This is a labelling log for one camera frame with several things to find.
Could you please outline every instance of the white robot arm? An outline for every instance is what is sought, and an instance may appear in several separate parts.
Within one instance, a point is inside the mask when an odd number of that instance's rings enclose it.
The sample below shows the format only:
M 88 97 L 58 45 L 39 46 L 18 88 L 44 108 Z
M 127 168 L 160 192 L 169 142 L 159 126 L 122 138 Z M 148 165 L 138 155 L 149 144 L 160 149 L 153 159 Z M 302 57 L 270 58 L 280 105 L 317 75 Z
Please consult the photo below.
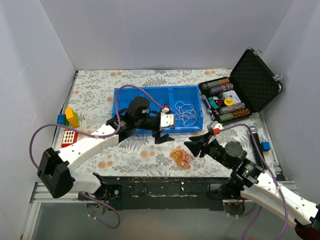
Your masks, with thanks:
M 221 129 L 222 126 L 217 124 L 208 133 L 190 137 L 191 141 L 184 142 L 195 157 L 209 155 L 226 168 L 232 169 L 231 177 L 221 186 L 218 194 L 226 199 L 242 197 L 252 200 L 282 219 L 285 219 L 286 208 L 288 225 L 295 228 L 302 239 L 320 240 L 319 205 L 282 185 L 276 186 L 271 173 L 246 158 L 247 152 L 239 142 L 231 141 L 222 147 L 216 140 L 216 134 Z M 280 191 L 284 196 L 285 206 Z
M 121 127 L 117 134 L 109 137 L 86 137 L 80 141 L 55 151 L 51 147 L 44 151 L 37 175 L 54 198 L 60 198 L 69 192 L 86 192 L 100 199 L 106 193 L 102 178 L 96 173 L 78 173 L 75 170 L 86 160 L 132 136 L 136 129 L 151 130 L 155 144 L 174 139 L 168 134 L 161 136 L 164 128 L 175 125 L 175 117 L 165 108 L 161 112 L 148 113 L 150 102 L 138 96 L 131 101 L 127 109 L 120 112 Z M 115 132 L 118 127 L 116 117 L 111 118 L 97 129 L 93 135 L 104 136 Z

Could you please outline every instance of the yellow lego brick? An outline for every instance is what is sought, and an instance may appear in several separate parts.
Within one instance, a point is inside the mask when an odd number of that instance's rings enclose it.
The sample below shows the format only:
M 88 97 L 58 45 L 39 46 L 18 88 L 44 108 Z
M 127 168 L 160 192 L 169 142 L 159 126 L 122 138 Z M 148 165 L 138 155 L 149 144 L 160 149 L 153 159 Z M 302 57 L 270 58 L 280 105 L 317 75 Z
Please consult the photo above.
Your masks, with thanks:
M 78 113 L 74 112 L 71 107 L 65 109 L 65 116 L 73 128 L 80 127 Z

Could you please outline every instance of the small blue block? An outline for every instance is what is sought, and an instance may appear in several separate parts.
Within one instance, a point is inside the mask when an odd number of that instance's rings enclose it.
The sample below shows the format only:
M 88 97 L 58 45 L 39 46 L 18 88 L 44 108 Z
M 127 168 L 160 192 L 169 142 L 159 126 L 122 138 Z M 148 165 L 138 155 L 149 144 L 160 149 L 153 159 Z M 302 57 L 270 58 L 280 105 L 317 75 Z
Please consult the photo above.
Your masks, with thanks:
M 270 144 L 267 141 L 261 142 L 261 147 L 263 152 L 268 152 L 271 149 Z
M 59 114 L 59 115 L 58 115 L 58 118 L 56 119 L 56 123 L 57 123 L 57 124 L 65 125 L 66 120 L 67 120 L 67 117 L 66 117 L 65 114 Z

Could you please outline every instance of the open case lid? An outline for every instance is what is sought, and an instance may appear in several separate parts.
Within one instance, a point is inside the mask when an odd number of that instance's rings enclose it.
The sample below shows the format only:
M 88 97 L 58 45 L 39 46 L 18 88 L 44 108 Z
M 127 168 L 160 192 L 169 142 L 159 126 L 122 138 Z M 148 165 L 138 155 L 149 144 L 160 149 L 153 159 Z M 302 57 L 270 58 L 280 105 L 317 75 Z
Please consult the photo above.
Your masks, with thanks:
M 260 112 L 283 86 L 252 48 L 248 48 L 230 74 L 236 93 L 252 113 Z

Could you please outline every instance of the red cap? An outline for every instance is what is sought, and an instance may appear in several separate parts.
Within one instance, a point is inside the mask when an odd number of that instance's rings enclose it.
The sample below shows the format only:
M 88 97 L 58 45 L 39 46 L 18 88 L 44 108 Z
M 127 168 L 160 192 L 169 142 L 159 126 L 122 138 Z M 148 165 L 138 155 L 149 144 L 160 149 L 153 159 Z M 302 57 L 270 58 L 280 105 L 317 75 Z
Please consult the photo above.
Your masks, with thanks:
M 220 129 L 219 129 L 219 128 L 213 129 L 213 133 L 214 133 L 214 134 L 219 134 L 219 133 L 220 133 Z

